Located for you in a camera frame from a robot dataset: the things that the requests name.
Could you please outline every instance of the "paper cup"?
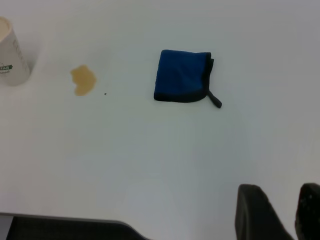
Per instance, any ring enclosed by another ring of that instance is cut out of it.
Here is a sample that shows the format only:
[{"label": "paper cup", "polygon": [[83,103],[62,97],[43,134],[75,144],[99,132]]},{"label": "paper cup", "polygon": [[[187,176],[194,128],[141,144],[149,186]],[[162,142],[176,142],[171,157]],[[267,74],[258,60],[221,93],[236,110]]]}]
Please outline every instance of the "paper cup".
[{"label": "paper cup", "polygon": [[0,80],[15,86],[24,83],[29,76],[30,70],[12,24],[0,16]]}]

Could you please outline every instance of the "blue cloth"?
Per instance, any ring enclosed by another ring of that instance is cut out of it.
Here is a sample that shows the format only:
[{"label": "blue cloth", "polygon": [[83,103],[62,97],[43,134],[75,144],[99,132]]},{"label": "blue cloth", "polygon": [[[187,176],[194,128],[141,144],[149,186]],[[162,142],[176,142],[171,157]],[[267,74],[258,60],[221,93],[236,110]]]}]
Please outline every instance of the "blue cloth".
[{"label": "blue cloth", "polygon": [[221,108],[209,90],[214,60],[210,52],[163,50],[155,81],[154,99],[165,102],[196,102],[207,95]]}]

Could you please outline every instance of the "liquid spill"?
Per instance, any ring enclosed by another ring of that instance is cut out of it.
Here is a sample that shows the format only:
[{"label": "liquid spill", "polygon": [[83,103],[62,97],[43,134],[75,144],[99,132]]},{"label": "liquid spill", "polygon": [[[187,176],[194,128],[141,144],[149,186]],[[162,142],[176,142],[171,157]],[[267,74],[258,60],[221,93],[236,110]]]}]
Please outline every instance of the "liquid spill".
[{"label": "liquid spill", "polygon": [[73,69],[71,75],[72,81],[76,84],[75,95],[84,96],[95,87],[96,76],[86,65]]}]

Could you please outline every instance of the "white table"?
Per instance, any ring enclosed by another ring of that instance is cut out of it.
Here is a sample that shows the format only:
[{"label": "white table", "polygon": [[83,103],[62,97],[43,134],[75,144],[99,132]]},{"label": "white table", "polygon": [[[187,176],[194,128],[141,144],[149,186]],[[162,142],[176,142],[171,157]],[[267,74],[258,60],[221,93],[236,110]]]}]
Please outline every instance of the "white table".
[{"label": "white table", "polygon": [[[300,187],[320,183],[319,1],[0,4],[34,66],[0,87],[0,213],[230,240],[250,183],[295,236]],[[153,100],[163,49],[212,52],[221,109]],[[70,71],[82,64],[98,82],[79,97]]]}]

